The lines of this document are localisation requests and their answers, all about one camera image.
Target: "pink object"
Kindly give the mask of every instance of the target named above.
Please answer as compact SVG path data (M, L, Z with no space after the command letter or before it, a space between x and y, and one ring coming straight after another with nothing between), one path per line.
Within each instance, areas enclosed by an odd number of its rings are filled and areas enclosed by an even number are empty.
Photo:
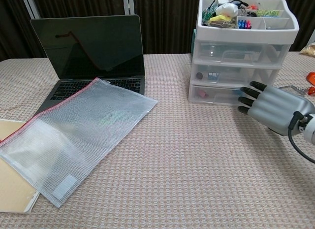
M206 97L206 92L204 92L203 90L198 90L198 95L202 98Z

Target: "beige tablecloth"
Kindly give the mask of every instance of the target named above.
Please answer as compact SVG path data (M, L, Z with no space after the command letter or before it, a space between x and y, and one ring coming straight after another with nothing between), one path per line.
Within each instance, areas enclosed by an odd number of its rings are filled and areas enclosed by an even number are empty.
M189 65L189 54L146 55L155 108L60 209L40 196L29 215L0 213L0 228L314 228L315 165L235 107L189 103ZM314 70L289 53L275 86L308 87ZM0 80L0 118L27 120L57 76L47 59L13 59Z

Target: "orange object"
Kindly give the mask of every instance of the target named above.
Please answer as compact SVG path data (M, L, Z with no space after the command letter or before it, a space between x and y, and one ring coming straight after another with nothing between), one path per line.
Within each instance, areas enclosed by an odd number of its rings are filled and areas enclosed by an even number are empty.
M315 72L310 72L307 75L306 80L315 86Z
M310 87L310 88L307 90L307 94L308 94L308 95L315 95L315 87Z

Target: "black laptop screen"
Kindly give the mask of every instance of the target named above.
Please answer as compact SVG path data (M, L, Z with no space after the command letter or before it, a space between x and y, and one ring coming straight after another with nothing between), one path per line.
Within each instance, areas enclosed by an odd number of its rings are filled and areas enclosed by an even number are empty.
M34 19L31 24L60 79L144 75L137 15Z

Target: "robot finger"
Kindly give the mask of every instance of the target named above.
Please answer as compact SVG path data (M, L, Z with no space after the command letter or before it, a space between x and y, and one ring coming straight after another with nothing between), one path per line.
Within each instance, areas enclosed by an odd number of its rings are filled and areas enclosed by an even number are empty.
M247 115L249 108L248 107L243 107L243 106L238 106L237 110L240 111L241 113Z
M249 96L252 96L253 98L258 98L258 95L260 95L260 92L252 90L251 88L248 87L241 87L241 91Z
M249 98L246 98L246 97L239 97L238 98L238 101L251 107L252 106L252 103L254 102L254 100L252 99L249 99Z
M251 86L255 87L256 89L260 90L260 91L264 91L265 88L267 87L267 85L259 83L257 81L252 81L250 83Z

